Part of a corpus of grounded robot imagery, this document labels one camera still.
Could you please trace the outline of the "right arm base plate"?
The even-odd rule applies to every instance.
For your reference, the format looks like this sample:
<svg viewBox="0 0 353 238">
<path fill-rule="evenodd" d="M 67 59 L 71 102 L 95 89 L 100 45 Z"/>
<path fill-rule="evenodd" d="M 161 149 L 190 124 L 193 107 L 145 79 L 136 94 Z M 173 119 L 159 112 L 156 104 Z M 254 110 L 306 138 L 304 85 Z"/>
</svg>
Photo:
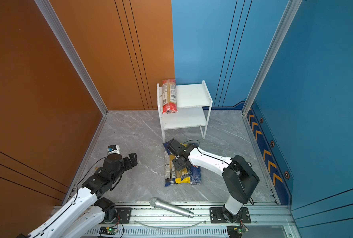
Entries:
<svg viewBox="0 0 353 238">
<path fill-rule="evenodd" d="M 224 207 L 211 207 L 210 212 L 210 222 L 213 224 L 219 223 L 242 223 L 250 224 L 251 217 L 248 208 L 242 207 L 236 215 L 231 214 L 229 211 L 225 210 Z"/>
</svg>

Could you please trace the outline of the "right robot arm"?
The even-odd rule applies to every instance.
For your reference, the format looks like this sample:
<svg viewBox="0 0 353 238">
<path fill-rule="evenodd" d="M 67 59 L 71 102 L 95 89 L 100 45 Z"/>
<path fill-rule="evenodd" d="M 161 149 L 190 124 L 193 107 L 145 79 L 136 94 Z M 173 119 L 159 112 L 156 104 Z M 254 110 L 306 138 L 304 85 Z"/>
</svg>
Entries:
<svg viewBox="0 0 353 238">
<path fill-rule="evenodd" d="M 199 166 L 220 175 L 229 192 L 229 198 L 222 207 L 224 219 L 229 223 L 241 221 L 241 210 L 251 201 L 260 182 L 256 172 L 242 156 L 215 155 L 197 145 L 184 145 L 175 139 L 164 143 L 164 146 L 174 155 L 172 163 L 176 170 Z"/>
</svg>

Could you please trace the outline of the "white two-tier metal shelf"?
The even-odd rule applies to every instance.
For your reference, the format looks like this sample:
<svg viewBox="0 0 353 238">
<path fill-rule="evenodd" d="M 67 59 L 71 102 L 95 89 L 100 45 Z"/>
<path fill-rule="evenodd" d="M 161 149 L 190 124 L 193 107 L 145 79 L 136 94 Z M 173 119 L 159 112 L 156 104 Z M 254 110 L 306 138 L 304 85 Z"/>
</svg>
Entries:
<svg viewBox="0 0 353 238">
<path fill-rule="evenodd" d="M 157 106 L 162 131 L 165 139 L 166 130 L 199 127 L 202 138 L 205 139 L 213 100 L 205 81 L 200 84 L 176 86 L 177 112 L 163 114 L 162 111 L 162 86 L 157 84 Z"/>
</svg>

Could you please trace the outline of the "left green circuit board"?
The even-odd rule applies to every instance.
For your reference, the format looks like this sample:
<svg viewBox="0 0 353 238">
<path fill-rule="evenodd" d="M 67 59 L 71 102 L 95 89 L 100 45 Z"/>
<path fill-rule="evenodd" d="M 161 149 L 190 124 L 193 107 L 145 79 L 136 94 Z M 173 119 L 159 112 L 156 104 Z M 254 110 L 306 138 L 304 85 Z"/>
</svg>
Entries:
<svg viewBox="0 0 353 238">
<path fill-rule="evenodd" d="M 117 227 L 100 227 L 99 236 L 109 235 L 114 236 L 119 233 L 119 229 Z"/>
</svg>

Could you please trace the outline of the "blue yellow spaghetti bag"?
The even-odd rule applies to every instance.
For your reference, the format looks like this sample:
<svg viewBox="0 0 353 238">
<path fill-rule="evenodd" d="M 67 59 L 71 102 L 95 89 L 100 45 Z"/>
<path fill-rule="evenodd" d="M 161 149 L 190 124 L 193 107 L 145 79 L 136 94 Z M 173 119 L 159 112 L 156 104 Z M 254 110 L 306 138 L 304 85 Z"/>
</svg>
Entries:
<svg viewBox="0 0 353 238">
<path fill-rule="evenodd" d="M 163 143 L 164 148 L 174 156 L 186 152 L 187 147 L 175 139 Z"/>
</svg>

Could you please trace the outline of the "blue Barilla spaghetti box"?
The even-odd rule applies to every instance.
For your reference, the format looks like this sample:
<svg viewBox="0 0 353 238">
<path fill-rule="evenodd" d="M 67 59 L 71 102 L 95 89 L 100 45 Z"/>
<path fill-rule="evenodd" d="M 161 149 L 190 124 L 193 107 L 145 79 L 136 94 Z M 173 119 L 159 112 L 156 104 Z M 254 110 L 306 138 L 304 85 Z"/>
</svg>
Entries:
<svg viewBox="0 0 353 238">
<path fill-rule="evenodd" d="M 201 167 L 200 166 L 188 166 L 189 176 L 190 176 L 190 184 L 191 185 L 201 185 L 202 184 L 202 176 L 201 176 Z"/>
</svg>

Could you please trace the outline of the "red spaghetti bag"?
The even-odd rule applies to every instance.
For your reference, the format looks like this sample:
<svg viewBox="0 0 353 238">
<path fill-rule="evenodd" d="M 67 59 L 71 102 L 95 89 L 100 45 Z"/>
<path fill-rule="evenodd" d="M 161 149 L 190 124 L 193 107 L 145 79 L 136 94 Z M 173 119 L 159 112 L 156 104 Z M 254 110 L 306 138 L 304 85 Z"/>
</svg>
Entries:
<svg viewBox="0 0 353 238">
<path fill-rule="evenodd" d="M 177 112 L 176 80 L 167 79 L 162 82 L 162 113 L 171 114 Z"/>
</svg>

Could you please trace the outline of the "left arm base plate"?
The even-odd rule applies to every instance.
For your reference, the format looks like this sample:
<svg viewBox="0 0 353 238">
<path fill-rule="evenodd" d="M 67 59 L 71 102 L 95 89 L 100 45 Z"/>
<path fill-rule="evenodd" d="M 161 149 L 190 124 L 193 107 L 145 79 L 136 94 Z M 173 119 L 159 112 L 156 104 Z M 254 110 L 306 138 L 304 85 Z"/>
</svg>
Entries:
<svg viewBox="0 0 353 238">
<path fill-rule="evenodd" d="M 118 207 L 105 212 L 102 223 L 104 224 L 129 224 L 132 208 Z"/>
</svg>

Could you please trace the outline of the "aluminium front rail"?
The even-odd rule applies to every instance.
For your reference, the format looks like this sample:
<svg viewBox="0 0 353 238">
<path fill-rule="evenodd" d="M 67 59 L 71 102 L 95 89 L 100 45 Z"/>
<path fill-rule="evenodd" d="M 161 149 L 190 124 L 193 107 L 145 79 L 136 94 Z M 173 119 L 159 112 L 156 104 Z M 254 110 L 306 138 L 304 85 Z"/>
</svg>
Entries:
<svg viewBox="0 0 353 238">
<path fill-rule="evenodd" d="M 99 223 L 83 234 L 83 238 L 228 238 L 227 226 L 243 228 L 242 238 L 299 238 L 301 235 L 287 206 L 272 203 L 247 205 L 251 223 L 210 222 L 209 208 L 222 208 L 221 203 L 177 203 L 178 207 L 195 214 L 187 218 L 150 203 L 118 203 L 118 207 L 132 208 L 129 224 Z M 100 227 L 117 227 L 114 236 L 99 236 Z"/>
</svg>

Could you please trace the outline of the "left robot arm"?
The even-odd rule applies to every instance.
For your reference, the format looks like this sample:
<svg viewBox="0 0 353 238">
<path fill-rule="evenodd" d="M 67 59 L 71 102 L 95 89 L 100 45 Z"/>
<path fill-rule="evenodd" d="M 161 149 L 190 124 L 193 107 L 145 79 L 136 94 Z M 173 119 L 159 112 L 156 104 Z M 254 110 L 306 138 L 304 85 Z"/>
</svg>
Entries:
<svg viewBox="0 0 353 238">
<path fill-rule="evenodd" d="M 116 204 L 103 197 L 112 191 L 121 181 L 124 172 L 137 166 L 137 154 L 122 157 L 111 153 L 92 176 L 88 177 L 76 194 L 53 216 L 28 235 L 19 234 L 19 238 L 66 238 L 81 237 L 95 225 L 107 222 L 119 222 L 120 215 Z"/>
</svg>

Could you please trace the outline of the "clear label spaghetti bag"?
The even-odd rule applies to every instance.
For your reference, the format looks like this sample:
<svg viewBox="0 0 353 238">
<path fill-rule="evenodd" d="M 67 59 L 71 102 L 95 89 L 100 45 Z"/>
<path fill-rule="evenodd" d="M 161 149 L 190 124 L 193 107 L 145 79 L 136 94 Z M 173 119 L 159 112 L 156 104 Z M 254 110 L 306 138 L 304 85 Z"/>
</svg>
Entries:
<svg viewBox="0 0 353 238">
<path fill-rule="evenodd" d="M 165 187 L 176 184 L 176 172 L 172 159 L 167 149 L 164 151 L 164 163 L 165 163 Z"/>
</svg>

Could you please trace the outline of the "right circuit board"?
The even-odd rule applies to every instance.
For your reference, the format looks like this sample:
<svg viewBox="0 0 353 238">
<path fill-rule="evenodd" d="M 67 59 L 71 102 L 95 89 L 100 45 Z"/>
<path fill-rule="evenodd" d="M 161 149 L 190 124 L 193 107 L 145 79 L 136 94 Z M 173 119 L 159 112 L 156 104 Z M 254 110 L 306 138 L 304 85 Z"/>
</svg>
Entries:
<svg viewBox="0 0 353 238">
<path fill-rule="evenodd" d="M 243 228 L 235 226 L 227 226 L 227 234 L 229 238 L 241 238 L 243 236 Z"/>
</svg>

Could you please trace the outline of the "silver microphone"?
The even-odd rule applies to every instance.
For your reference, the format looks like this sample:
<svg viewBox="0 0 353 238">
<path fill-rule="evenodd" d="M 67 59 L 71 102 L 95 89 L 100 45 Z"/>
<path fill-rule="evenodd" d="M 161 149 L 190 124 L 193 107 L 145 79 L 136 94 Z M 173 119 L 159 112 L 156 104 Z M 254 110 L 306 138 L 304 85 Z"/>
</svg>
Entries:
<svg viewBox="0 0 353 238">
<path fill-rule="evenodd" d="M 187 218 L 194 218 L 195 216 L 195 214 L 188 209 L 178 207 L 176 205 L 170 204 L 156 197 L 151 198 L 150 206 L 153 208 L 164 209 L 166 211 L 169 211 Z"/>
</svg>

